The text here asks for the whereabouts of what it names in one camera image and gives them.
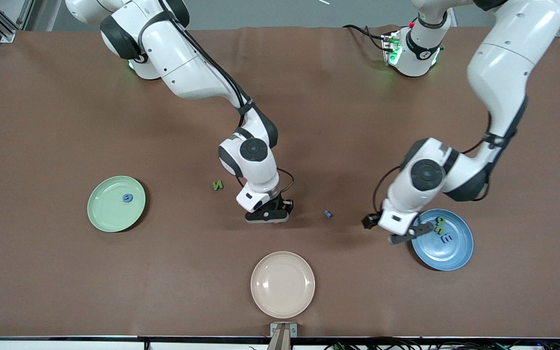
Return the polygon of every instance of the brown table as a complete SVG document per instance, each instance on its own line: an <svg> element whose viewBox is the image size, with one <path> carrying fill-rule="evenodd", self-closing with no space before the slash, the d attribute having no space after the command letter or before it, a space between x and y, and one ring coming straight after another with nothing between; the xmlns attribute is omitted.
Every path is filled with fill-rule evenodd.
<svg viewBox="0 0 560 350"><path fill-rule="evenodd" d="M293 319L302 336L560 337L560 38L531 75L489 197L430 206L473 229L464 268L429 270L360 224L415 140L465 149L481 137L487 112L465 67L486 33L451 29L433 70L405 78L347 29L196 32L280 129L278 165L297 179L281 225L243 220L216 157L238 121L225 100L137 78L98 33L18 33L0 49L0 336L267 334L250 274L289 250L317 281ZM86 214L113 175L149 198L125 233Z"/></svg>

